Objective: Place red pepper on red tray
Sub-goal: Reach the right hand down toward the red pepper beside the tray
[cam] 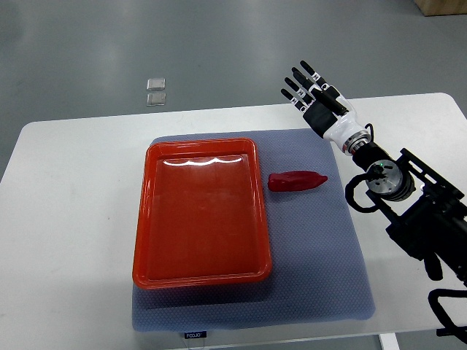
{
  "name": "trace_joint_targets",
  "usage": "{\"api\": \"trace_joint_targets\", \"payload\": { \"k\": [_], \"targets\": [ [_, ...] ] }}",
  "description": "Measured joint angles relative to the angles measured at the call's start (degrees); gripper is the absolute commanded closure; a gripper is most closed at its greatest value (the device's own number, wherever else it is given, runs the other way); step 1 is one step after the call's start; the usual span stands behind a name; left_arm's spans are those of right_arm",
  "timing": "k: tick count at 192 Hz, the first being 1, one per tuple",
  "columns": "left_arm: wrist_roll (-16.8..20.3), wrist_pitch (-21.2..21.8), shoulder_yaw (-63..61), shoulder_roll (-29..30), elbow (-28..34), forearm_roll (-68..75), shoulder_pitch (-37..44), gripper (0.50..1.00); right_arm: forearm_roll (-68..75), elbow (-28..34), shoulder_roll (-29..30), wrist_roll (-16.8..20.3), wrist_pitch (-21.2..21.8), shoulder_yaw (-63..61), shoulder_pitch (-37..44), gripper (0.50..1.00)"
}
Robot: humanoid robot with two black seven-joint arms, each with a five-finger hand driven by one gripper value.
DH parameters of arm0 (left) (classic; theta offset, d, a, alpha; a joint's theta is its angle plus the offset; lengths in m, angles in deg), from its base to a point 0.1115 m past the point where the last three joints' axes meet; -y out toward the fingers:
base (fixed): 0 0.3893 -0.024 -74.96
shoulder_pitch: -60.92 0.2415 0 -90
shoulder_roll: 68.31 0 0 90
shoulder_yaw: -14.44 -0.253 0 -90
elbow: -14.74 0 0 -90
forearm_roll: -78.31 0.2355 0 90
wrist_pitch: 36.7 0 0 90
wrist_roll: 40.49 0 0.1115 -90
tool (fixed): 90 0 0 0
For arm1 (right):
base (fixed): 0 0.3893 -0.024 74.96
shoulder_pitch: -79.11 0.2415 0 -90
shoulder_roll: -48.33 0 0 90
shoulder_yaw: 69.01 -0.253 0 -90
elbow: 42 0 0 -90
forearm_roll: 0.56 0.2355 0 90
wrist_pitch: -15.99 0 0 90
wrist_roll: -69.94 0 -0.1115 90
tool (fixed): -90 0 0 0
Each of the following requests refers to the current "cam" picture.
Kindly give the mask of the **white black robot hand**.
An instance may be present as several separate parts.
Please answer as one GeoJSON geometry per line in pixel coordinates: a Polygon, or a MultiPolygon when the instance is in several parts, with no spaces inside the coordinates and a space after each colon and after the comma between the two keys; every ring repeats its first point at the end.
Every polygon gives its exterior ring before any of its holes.
{"type": "Polygon", "coordinates": [[[304,112],[303,117],[312,130],[322,139],[334,142],[341,151],[355,151],[369,143],[371,134],[358,123],[352,104],[306,61],[300,61],[300,65],[312,79],[296,67],[291,71],[309,94],[289,77],[285,83],[293,92],[284,88],[280,92],[297,110],[304,112]]]}

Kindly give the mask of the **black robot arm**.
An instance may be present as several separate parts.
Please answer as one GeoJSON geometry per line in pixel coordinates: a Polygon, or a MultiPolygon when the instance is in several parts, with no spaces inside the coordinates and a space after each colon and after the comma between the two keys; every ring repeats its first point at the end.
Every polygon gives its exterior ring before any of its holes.
{"type": "Polygon", "coordinates": [[[282,94],[312,130],[349,155],[345,198],[365,239],[386,330],[432,327],[466,340],[466,122],[435,93],[345,98],[308,63],[282,94]]]}

